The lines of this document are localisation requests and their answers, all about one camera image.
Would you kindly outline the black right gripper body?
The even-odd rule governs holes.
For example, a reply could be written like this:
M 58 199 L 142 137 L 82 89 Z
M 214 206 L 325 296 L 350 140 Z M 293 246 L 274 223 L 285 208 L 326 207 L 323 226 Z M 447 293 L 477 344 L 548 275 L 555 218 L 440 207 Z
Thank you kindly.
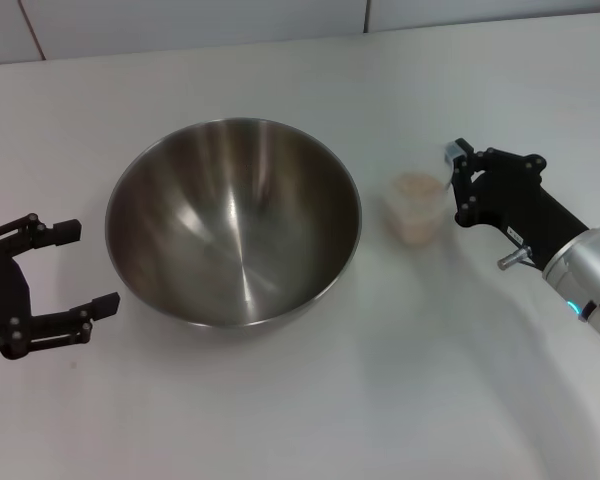
M 517 247 L 529 249 L 529 261 L 538 270 L 545 269 L 562 247 L 588 230 L 542 188 L 540 177 L 488 171 L 472 180 L 472 187 L 479 220 L 458 225 L 496 228 Z

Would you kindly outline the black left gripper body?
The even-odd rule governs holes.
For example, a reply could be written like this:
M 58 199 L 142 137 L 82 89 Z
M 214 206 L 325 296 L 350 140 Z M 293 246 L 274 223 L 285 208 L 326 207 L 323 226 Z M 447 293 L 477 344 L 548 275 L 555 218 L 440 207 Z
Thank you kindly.
M 30 290 L 17 262 L 0 247 L 0 353 L 6 359 L 28 354 Z

